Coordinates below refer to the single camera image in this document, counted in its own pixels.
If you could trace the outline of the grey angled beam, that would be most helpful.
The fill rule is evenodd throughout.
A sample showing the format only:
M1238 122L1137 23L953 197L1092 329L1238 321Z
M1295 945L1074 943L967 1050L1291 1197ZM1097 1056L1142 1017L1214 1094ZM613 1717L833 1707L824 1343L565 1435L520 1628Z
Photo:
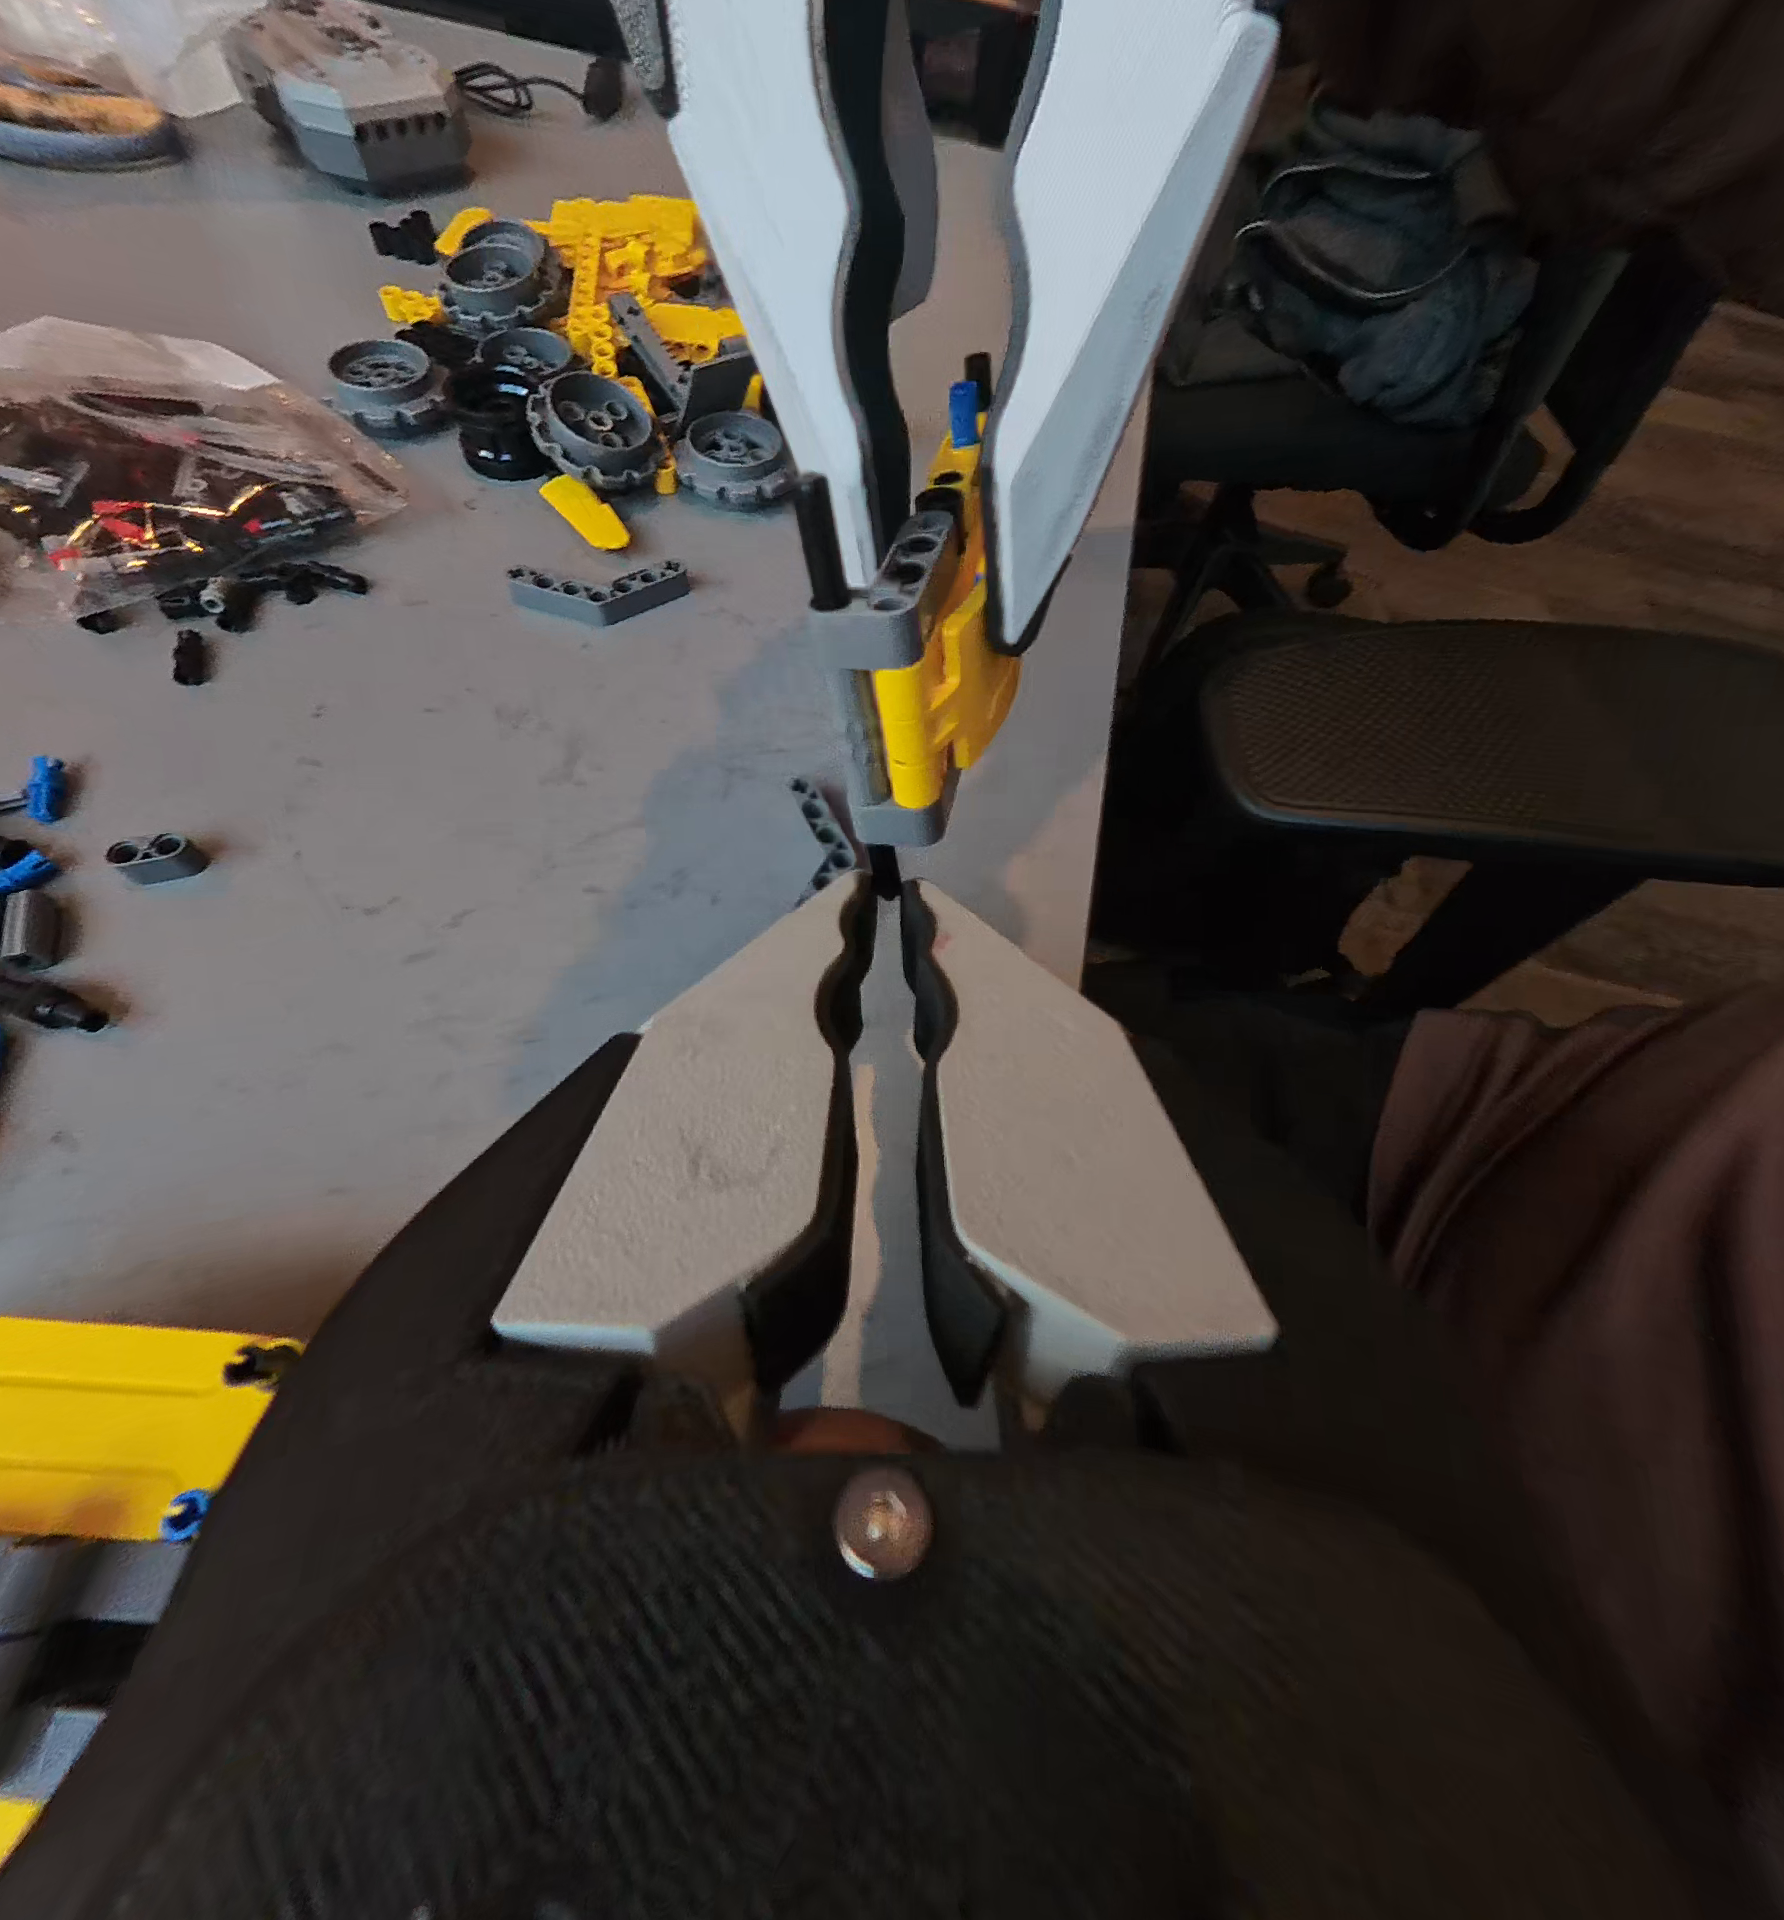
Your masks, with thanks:
M787 792L819 847L819 865L800 897L800 903L804 903L839 880L855 875L859 870L859 852L849 831L816 782L804 774L793 776L787 782Z

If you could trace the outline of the yellow curved panel piece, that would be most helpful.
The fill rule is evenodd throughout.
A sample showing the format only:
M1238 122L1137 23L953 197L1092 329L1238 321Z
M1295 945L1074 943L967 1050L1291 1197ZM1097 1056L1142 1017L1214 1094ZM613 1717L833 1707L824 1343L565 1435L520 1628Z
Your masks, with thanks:
M610 502L585 478L554 474L538 487L538 500L590 548L606 554L632 547L632 531Z

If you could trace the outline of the grey desk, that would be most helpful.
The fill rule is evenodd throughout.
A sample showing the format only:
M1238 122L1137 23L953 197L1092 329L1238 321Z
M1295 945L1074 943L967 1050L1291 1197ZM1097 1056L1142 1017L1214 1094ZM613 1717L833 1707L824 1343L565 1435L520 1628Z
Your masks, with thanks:
M360 204L250 108L185 163L0 160L0 329L61 317L218 344L327 393L377 331ZM1129 425L993 752L920 872L1078 981L1142 453ZM0 623L0 787L82 780L34 832L68 868L59 976L96 1035L15 1024L0 1094L0 1314L310 1335L473 1156L606 1035L733 954L816 855L787 782L828 774L789 514L635 510L694 590L616 629L510 605L514 563L604 571L450 439L354 544L360 596L269 600L174 685L174 629ZM185 832L199 878L131 885L108 842Z

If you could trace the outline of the small yellow grey brick assembly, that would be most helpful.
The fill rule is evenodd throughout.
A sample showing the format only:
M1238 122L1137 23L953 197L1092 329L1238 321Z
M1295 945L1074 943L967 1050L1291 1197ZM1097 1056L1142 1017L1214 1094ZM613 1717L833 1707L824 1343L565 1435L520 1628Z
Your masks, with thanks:
M942 840L961 774L1013 706L1022 665L986 638L981 456L993 357L967 356L926 483L864 587L843 575L828 483L792 495L810 584L808 634L840 721L851 838L882 897L900 852Z

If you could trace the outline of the clear bag of rubber tracks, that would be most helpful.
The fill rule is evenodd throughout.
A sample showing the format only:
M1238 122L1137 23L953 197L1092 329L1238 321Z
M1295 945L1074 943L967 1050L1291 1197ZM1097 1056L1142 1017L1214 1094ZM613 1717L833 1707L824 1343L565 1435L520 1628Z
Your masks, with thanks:
M68 173L180 160L180 110L236 103L227 39L260 9L0 2L0 158Z

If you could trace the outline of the yellow black brick chassis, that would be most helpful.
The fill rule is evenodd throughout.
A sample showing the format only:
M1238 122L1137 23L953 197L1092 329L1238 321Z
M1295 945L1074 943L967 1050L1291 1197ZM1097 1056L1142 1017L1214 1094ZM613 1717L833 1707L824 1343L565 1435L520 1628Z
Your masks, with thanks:
M103 1723L302 1340L0 1316L0 1868Z

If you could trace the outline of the pile of wheels and yellow parts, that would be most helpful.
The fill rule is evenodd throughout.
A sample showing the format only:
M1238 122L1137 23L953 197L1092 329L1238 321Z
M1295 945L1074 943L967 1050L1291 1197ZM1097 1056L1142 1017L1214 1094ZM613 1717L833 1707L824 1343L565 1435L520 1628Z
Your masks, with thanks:
M370 222L385 333L328 357L334 409L377 441L450 432L494 483L554 474L609 502L684 493L762 514L793 491L784 429L698 207L572 197L538 220L415 207Z

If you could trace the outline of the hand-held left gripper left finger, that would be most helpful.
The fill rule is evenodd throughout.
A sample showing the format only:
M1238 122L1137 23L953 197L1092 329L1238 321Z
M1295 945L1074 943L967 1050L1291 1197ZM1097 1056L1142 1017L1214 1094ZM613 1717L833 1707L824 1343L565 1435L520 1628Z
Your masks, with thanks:
M849 1304L877 907L872 880L835 882L643 1024L494 1311L500 1339L721 1395L774 1393L821 1352Z

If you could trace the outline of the grey L-shaped beam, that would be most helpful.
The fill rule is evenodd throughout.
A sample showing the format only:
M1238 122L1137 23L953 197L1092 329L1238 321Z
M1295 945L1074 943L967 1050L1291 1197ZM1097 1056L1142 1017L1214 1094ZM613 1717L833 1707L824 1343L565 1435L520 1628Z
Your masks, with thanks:
M619 626L684 600L692 590L692 578L680 561L633 567L609 580L584 580L530 566L512 566L506 569L506 586L512 605L520 610L569 620L577 626Z

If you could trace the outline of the clear bag of dark parts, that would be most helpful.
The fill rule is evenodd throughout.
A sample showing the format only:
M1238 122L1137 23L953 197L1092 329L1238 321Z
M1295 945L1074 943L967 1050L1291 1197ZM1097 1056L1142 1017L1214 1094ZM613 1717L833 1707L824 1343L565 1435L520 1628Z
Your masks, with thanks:
M236 353L0 331L0 623L112 626L161 590L328 561L404 505L386 453Z

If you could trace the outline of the black mesh office chair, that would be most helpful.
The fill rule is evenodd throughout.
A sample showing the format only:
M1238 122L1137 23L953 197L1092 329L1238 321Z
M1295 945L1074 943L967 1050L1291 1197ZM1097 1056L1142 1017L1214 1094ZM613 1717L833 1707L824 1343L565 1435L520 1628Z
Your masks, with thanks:
M1653 882L1784 889L1784 654L1232 613L1121 711L1090 939L1369 1024L1450 1009Z

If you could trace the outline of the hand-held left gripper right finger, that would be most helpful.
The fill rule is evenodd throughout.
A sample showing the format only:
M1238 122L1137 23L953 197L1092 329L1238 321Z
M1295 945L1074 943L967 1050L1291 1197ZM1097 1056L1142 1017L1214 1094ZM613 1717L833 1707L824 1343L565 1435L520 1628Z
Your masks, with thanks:
M920 1287L955 1401L1268 1352L1278 1319L1121 1021L926 882L900 935Z

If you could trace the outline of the grey toy motor unit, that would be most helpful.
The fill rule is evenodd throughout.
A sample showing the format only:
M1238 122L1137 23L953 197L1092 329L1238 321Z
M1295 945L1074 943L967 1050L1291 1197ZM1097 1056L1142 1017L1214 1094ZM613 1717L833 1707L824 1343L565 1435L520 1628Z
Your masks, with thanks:
M334 183L411 197L470 179L452 70L352 2L272 2L225 39L250 104Z

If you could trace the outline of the cluster of scattered black pins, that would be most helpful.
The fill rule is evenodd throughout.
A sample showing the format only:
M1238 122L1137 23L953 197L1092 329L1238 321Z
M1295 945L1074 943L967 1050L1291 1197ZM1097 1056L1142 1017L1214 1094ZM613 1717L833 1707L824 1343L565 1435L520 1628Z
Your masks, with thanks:
M197 586L161 590L152 605L170 623L209 620L220 630L242 634L272 596L289 605L310 605L327 592L365 596L370 580L349 567L327 561L273 563L265 569L220 573Z

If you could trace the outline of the dark blue jacket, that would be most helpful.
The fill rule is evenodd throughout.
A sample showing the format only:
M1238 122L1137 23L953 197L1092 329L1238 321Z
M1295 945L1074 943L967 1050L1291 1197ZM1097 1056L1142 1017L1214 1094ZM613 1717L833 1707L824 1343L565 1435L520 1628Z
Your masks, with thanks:
M1460 429L1496 396L1538 264L1480 131L1315 98L1234 274L1276 353L1374 415Z

